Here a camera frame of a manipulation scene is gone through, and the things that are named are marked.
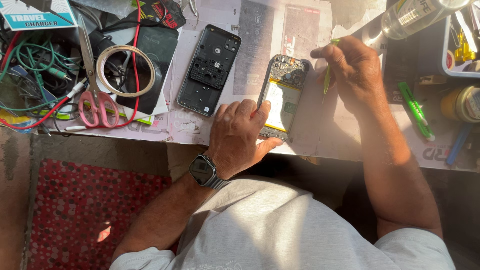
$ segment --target scissor handle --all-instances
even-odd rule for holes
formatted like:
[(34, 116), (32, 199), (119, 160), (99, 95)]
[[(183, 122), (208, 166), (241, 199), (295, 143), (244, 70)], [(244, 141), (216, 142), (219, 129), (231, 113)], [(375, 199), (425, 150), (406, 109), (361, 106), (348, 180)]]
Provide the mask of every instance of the scissor handle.
[[(119, 115), (119, 108), (117, 107), (113, 99), (105, 92), (97, 92), (96, 99), (98, 100), (98, 106), (99, 106), (98, 109), (99, 109), (99, 113), (102, 115), (103, 124), (108, 128), (116, 127), (119, 123), (120, 115)], [(105, 109), (105, 102), (110, 103), (110, 105), (114, 110), (115, 122), (113, 124), (110, 124), (108, 122), (107, 110)]]
[[(84, 103), (85, 101), (88, 101), (90, 103), (90, 107), (92, 108), (92, 115), (93, 115), (93, 123), (90, 123), (87, 118), (85, 117), (84, 113)], [(80, 117), (82, 118), (82, 121), (85, 123), (86, 126), (88, 127), (96, 127), (100, 123), (100, 119), (98, 118), (98, 108), (95, 103), (95, 99), (93, 97), (92, 92), (90, 91), (85, 91), (81, 96), (80, 100), (78, 101), (78, 111), (80, 112)]]

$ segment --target man's left hand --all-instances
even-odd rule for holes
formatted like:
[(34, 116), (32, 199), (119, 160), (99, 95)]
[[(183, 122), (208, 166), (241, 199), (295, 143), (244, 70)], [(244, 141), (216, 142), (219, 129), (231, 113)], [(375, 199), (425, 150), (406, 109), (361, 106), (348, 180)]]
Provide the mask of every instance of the man's left hand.
[(270, 112), (269, 101), (257, 103), (244, 99), (232, 104), (222, 104), (215, 116), (210, 133), (210, 147), (205, 155), (212, 158), (217, 176), (229, 179), (261, 161), (274, 147), (283, 144), (279, 138), (268, 138), (256, 144)]

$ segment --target smartwatch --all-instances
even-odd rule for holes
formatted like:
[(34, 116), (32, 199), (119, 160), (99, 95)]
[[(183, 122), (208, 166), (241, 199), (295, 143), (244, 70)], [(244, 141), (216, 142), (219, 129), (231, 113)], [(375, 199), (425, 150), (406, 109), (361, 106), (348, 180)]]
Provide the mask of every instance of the smartwatch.
[(204, 154), (199, 154), (193, 160), (189, 171), (200, 186), (220, 189), (228, 183), (228, 180), (217, 177), (215, 164), (209, 156)]

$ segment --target hand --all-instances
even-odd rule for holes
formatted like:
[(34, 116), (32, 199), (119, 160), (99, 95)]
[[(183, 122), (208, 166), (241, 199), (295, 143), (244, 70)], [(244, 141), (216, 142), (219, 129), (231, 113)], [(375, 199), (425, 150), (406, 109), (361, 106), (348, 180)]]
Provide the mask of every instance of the hand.
[(265, 101), (257, 111), (257, 103), (251, 99), (241, 103), (235, 101), (230, 106), (222, 104), (218, 108), (210, 133), (210, 147), (205, 152), (212, 158), (218, 177), (231, 178), (283, 144), (279, 138), (268, 138), (256, 145), (270, 108), (270, 102)]
[[(360, 40), (342, 37), (338, 46), (314, 49), (311, 56), (325, 58), (331, 65), (330, 87), (338, 84), (338, 95), (353, 114), (388, 107), (377, 52)], [(322, 86), (325, 74), (326, 70), (317, 80)]]

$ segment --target plastic bottle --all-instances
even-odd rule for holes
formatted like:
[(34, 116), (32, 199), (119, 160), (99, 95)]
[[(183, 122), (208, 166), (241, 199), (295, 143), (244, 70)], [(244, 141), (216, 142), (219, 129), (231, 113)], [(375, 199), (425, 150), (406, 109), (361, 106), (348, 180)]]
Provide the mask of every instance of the plastic bottle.
[(476, 0), (400, 0), (382, 18), (382, 29), (388, 38), (404, 39)]

